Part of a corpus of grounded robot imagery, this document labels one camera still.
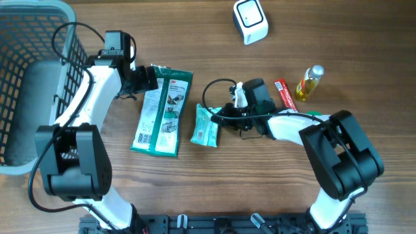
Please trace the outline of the light green wipes sachet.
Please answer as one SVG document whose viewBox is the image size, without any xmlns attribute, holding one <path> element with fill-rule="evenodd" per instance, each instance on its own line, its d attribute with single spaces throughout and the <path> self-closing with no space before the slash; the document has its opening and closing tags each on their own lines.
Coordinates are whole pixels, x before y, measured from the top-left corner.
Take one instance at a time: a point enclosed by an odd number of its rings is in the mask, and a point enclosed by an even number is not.
<svg viewBox="0 0 416 234">
<path fill-rule="evenodd" d="M 209 107 L 207 110 L 200 104 L 196 105 L 196 124 L 191 142 L 201 146 L 217 147 L 218 124 L 211 121 L 212 113 L 218 113 L 222 108 Z"/>
</svg>

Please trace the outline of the red snack stick packet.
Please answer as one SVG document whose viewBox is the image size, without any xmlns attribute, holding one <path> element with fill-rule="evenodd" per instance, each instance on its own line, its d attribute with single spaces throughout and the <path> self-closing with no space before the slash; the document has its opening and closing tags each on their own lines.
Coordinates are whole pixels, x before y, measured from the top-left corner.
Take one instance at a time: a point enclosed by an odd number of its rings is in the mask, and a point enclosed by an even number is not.
<svg viewBox="0 0 416 234">
<path fill-rule="evenodd" d="M 294 101 L 289 92 L 289 88 L 287 86 L 285 79 L 275 80 L 274 85 L 279 92 L 279 96 L 283 102 L 283 105 L 287 107 L 288 109 L 292 109 L 293 111 L 297 112 L 298 109 L 296 108 L 296 105 L 294 104 Z"/>
</svg>

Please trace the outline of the green lid white jar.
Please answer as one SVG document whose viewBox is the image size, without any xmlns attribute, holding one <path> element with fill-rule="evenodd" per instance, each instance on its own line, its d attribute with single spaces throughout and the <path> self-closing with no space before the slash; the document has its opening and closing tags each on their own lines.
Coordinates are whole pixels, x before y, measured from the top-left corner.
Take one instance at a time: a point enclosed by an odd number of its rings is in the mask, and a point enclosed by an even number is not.
<svg viewBox="0 0 416 234">
<path fill-rule="evenodd" d="M 313 116 L 322 116 L 322 113 L 318 111 L 308 111 L 306 114 L 313 115 Z"/>
</svg>

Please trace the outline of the green 3M gloves package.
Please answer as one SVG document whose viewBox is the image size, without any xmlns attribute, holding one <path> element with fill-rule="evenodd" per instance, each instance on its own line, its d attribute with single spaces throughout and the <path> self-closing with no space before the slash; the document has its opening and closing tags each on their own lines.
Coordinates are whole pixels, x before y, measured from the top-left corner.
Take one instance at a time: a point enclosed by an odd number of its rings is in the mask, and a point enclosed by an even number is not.
<svg viewBox="0 0 416 234">
<path fill-rule="evenodd" d="M 163 66 L 149 67 L 158 88 L 144 94 L 131 150 L 152 156 L 177 157 L 180 119 L 193 73 Z"/>
</svg>

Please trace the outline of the yellow liquid bottle silver cap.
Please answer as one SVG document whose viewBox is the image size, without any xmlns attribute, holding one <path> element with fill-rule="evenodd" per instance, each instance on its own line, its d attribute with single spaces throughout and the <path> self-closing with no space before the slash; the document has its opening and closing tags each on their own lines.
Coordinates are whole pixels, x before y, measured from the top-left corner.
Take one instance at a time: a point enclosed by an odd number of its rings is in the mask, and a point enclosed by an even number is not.
<svg viewBox="0 0 416 234">
<path fill-rule="evenodd" d="M 308 68 L 304 77 L 297 84 L 295 89 L 295 99 L 305 101 L 319 84 L 324 75 L 324 68 L 321 65 L 314 65 Z"/>
</svg>

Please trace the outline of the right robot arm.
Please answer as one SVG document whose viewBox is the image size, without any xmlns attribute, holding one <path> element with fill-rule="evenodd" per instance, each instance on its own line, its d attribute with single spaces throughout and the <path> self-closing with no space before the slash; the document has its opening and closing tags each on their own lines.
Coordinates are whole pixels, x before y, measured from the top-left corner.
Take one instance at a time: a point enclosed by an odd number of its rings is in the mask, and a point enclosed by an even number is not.
<svg viewBox="0 0 416 234">
<path fill-rule="evenodd" d="M 328 233 L 347 218 L 355 200 L 384 173 L 382 158 L 354 115 L 340 110 L 332 115 L 312 115 L 271 103 L 234 107 L 228 103 L 212 121 L 240 130 L 256 128 L 273 140 L 304 147 L 320 192 L 307 215 L 315 231 Z"/>
</svg>

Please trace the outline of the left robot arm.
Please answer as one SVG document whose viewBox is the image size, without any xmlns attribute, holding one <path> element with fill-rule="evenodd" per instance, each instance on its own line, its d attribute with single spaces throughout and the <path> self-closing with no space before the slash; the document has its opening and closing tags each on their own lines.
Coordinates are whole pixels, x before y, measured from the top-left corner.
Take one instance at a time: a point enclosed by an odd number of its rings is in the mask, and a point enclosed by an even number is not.
<svg viewBox="0 0 416 234">
<path fill-rule="evenodd" d="M 82 207 L 104 233 L 147 233 L 135 206 L 111 185 L 112 165 L 101 127 L 113 99 L 158 87 L 153 66 L 131 68 L 124 55 L 91 56 L 69 107 L 35 133 L 38 158 L 28 184 L 32 205 L 47 213 Z"/>
</svg>

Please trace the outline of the white barcode scanner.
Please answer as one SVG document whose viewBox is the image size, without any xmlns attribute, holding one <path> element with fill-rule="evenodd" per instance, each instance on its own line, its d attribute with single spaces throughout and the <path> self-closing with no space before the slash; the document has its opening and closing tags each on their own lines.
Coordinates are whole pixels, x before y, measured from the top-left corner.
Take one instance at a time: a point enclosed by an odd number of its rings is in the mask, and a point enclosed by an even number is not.
<svg viewBox="0 0 416 234">
<path fill-rule="evenodd" d="M 259 0 L 237 1 L 233 5 L 233 22 L 246 46 L 268 34 L 268 21 Z"/>
</svg>

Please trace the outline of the dark grey mesh basket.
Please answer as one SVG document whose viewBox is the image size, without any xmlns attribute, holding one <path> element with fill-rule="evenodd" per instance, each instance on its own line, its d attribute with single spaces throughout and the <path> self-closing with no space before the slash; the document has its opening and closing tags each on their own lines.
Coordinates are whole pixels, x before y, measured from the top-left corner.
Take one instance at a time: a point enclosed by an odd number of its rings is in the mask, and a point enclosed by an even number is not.
<svg viewBox="0 0 416 234">
<path fill-rule="evenodd" d="M 35 132 L 66 110 L 87 59 L 63 1 L 1 2 L 1 173 L 30 172 Z"/>
</svg>

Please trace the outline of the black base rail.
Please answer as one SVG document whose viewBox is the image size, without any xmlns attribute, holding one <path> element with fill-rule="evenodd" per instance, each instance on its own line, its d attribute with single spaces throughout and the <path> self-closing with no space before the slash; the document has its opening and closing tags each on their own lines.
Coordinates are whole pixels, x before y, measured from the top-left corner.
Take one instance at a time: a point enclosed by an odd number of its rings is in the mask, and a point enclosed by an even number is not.
<svg viewBox="0 0 416 234">
<path fill-rule="evenodd" d="M 263 224 L 251 216 L 179 216 L 141 215 L 147 229 L 140 233 L 323 233 L 305 213 L 261 215 Z M 80 219 L 78 233 L 114 233 L 102 228 L 92 216 Z M 367 234 L 365 214 L 348 214 L 346 220 L 327 233 Z"/>
</svg>

